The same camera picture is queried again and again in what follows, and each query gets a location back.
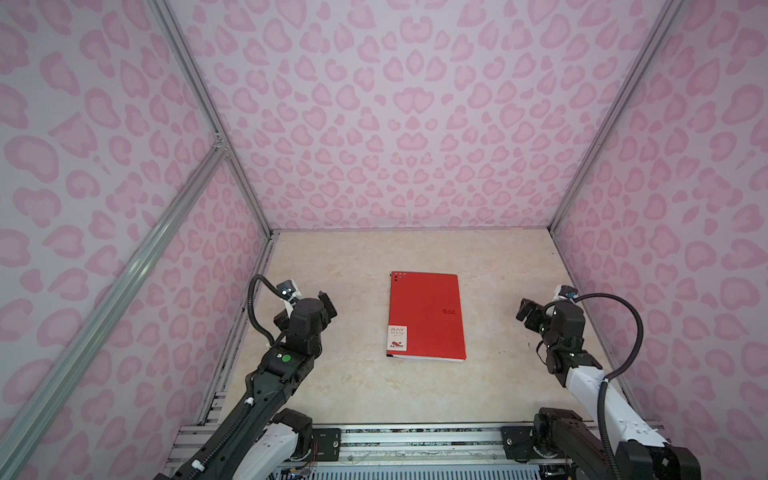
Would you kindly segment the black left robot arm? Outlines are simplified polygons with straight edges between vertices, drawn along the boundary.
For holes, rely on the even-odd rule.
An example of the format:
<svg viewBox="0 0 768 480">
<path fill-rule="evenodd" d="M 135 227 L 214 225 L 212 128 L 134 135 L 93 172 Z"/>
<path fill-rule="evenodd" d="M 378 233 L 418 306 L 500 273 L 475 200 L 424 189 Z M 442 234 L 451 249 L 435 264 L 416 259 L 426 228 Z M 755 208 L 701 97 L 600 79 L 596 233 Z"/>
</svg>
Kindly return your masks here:
<svg viewBox="0 0 768 480">
<path fill-rule="evenodd" d="M 231 479 L 246 453 L 299 388 L 322 353 L 321 334 L 337 316 L 329 296 L 302 298 L 279 315 L 283 340 L 245 377 L 239 405 L 172 479 Z"/>
</svg>

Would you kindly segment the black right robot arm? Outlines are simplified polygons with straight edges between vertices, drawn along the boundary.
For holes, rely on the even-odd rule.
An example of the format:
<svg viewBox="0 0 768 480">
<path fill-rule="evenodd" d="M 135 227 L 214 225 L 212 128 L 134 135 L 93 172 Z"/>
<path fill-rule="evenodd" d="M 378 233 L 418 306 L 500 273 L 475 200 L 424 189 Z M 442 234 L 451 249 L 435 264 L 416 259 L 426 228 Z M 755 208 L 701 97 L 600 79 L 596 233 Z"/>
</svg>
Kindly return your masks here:
<svg viewBox="0 0 768 480">
<path fill-rule="evenodd" d="M 560 385 L 589 413 L 597 429 L 572 410 L 542 407 L 526 439 L 506 442 L 506 455 L 517 463 L 563 457 L 573 479 L 699 479 L 701 466 L 687 448 L 670 443 L 651 427 L 612 385 L 639 355 L 645 336 L 638 310 L 610 293 L 604 299 L 625 307 L 636 324 L 628 357 L 607 372 L 584 347 L 586 295 L 564 286 L 542 305 L 524 298 L 516 314 L 524 327 L 540 335 L 543 363 Z"/>
</svg>

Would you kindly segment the red folder black inside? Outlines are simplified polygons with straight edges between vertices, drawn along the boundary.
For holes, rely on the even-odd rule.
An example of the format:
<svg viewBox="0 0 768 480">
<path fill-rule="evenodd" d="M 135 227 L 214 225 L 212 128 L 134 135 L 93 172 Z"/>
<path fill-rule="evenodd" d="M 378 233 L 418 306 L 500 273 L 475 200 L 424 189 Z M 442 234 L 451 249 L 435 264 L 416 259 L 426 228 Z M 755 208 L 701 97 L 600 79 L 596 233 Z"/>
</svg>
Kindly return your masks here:
<svg viewBox="0 0 768 480">
<path fill-rule="evenodd" d="M 393 358 L 466 360 L 457 275 L 391 273 L 386 354 Z"/>
</svg>

